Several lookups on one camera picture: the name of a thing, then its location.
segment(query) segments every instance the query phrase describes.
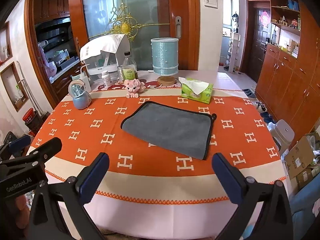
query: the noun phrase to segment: floor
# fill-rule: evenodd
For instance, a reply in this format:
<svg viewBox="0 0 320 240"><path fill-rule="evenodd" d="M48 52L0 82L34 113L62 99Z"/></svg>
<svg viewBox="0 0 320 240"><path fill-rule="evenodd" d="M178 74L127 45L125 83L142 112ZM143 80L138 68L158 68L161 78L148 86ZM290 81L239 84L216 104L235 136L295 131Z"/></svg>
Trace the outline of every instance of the floor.
<svg viewBox="0 0 320 240"><path fill-rule="evenodd" d="M224 72L226 73L232 80L241 88L241 89L246 89L250 88L253 91L255 90L256 87L256 82L254 82L249 76L246 74L239 74L239 71L236 71L235 73L230 73L228 71L225 71L223 69L223 66L219 66L218 72Z"/></svg>

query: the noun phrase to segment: screw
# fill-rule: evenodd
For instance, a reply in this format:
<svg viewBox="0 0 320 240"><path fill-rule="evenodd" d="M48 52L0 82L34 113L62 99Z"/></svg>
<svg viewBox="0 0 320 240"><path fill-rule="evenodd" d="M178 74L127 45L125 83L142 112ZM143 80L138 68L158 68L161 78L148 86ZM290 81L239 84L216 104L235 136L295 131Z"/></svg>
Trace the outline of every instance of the screw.
<svg viewBox="0 0 320 240"><path fill-rule="evenodd" d="M68 183L72 183L72 182L75 182L76 181L76 177L75 176L71 176L69 178L67 178L67 182Z"/></svg>
<svg viewBox="0 0 320 240"><path fill-rule="evenodd" d="M282 181L277 180L277 181L276 181L276 185L277 185L278 187L282 187L282 186L283 186L283 183L282 183Z"/></svg>
<svg viewBox="0 0 320 240"><path fill-rule="evenodd" d="M254 183L254 182L255 182L254 177L251 177L251 176L248 176L248 177L246 177L245 179L246 179L246 181L249 182L249 183Z"/></svg>
<svg viewBox="0 0 320 240"><path fill-rule="evenodd" d="M40 187L42 187L42 186L44 186L44 185L45 185L45 181L44 181L44 180L39 181L39 186L40 186Z"/></svg>

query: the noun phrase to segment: gray towel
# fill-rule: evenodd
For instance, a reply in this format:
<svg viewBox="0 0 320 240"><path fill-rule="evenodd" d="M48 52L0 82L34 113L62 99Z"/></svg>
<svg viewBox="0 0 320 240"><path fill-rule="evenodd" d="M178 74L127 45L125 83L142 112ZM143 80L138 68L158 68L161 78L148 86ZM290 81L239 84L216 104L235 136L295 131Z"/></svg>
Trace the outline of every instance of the gray towel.
<svg viewBox="0 0 320 240"><path fill-rule="evenodd" d="M204 160L216 117L146 101L122 121L121 129L156 146Z"/></svg>

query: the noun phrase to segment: front door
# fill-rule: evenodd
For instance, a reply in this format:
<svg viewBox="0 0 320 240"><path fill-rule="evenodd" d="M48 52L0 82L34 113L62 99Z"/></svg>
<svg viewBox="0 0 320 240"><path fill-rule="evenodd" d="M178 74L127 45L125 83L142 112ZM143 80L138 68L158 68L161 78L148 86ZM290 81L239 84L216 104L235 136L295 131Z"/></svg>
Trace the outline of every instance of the front door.
<svg viewBox="0 0 320 240"><path fill-rule="evenodd" d="M199 0L69 0L69 9L78 51L102 35L124 33L138 70L151 70L150 40L174 37L179 69L198 69Z"/></svg>
<svg viewBox="0 0 320 240"><path fill-rule="evenodd" d="M254 36L246 74L258 82L265 56L266 39L270 37L270 10L254 9Z"/></svg>

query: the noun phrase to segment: white appliance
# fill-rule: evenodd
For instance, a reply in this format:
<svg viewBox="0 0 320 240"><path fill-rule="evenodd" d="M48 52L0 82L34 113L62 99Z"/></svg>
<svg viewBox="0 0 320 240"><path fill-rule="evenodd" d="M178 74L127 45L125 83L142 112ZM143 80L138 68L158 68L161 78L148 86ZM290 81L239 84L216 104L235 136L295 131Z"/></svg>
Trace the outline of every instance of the white appliance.
<svg viewBox="0 0 320 240"><path fill-rule="evenodd" d="M80 60L87 65L88 74L94 83L103 82L102 72L107 70L112 81L118 80L117 67L130 51L125 34L110 34L89 41L80 50Z"/></svg>

